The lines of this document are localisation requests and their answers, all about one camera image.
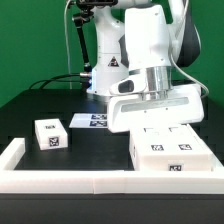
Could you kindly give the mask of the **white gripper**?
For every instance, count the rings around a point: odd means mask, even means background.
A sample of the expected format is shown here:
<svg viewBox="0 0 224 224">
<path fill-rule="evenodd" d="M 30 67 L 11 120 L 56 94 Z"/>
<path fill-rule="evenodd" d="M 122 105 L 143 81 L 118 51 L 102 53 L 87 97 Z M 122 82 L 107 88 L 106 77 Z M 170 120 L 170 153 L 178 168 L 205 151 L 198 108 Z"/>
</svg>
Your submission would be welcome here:
<svg viewBox="0 0 224 224">
<path fill-rule="evenodd" d="M 112 98 L 107 106 L 109 130 L 126 132 L 134 128 L 197 123 L 204 118 L 198 84 L 148 90 L 151 84 L 161 83 L 158 77 L 135 75 L 112 85 Z"/>
</svg>

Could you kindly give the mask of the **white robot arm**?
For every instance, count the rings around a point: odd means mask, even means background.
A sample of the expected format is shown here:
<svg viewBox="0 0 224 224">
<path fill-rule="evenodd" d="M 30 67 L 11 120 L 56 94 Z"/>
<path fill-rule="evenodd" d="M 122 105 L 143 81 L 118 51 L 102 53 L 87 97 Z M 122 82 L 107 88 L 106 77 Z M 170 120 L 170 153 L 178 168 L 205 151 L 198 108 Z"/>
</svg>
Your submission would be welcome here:
<svg viewBox="0 0 224 224">
<path fill-rule="evenodd" d="M 161 5 L 151 0 L 118 0 L 122 22 L 109 5 L 92 9 L 97 32 L 97 63 L 89 96 L 107 103 L 107 127 L 126 132 L 157 125 L 189 124 L 204 117 L 201 85 L 174 86 L 171 69 L 198 57 L 200 41 L 184 47 L 198 33 L 186 14 L 188 0 L 168 0 L 174 22 L 166 22 Z"/>
</svg>

